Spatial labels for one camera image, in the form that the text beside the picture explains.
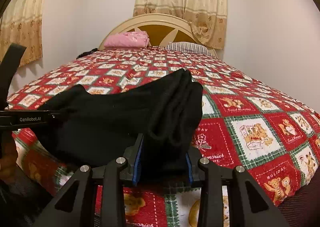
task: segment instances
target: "headboard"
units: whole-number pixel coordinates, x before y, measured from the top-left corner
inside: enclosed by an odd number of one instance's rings
[[[161,13],[150,13],[133,17],[115,27],[107,36],[129,31],[146,31],[151,45],[166,47],[170,42],[191,42],[201,44],[192,34],[190,24],[181,18]],[[99,50],[103,50],[103,39]],[[213,56],[214,49],[207,47]]]

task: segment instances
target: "pink pillow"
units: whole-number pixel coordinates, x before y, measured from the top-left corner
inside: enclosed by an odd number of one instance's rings
[[[105,48],[110,47],[143,47],[149,43],[149,36],[146,31],[125,32],[108,36],[104,42]]]

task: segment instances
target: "metal screw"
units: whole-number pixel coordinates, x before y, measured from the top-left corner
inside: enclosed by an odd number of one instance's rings
[[[207,158],[201,158],[201,159],[200,159],[200,163],[201,163],[201,164],[206,165],[206,164],[209,164],[209,162],[210,162],[210,160],[207,159]]]
[[[84,165],[80,167],[80,171],[81,172],[87,172],[90,169],[90,167],[88,165]]]
[[[116,159],[116,162],[117,162],[118,164],[123,164],[123,163],[125,162],[125,158],[119,157],[119,158]]]
[[[243,166],[236,166],[236,171],[238,171],[239,173],[244,172],[244,167]]]

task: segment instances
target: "red patterned blanket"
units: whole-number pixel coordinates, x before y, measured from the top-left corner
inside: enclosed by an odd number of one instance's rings
[[[203,119],[192,141],[204,157],[229,168],[243,165],[276,205],[310,182],[320,159],[320,115],[205,55],[159,47],[95,52],[26,85],[8,98],[9,107],[37,109],[75,84],[91,94],[125,92],[180,68],[190,70],[204,87]],[[48,154],[31,130],[14,132],[14,136],[18,165],[54,195],[71,176],[71,169]],[[124,197],[127,221],[134,225],[196,224],[200,190],[125,189]],[[225,205],[227,226],[227,198]]]

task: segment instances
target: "hand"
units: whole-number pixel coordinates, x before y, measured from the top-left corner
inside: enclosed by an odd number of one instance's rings
[[[2,132],[2,158],[0,159],[0,179],[6,184],[13,183],[17,168],[18,152],[11,131]]]

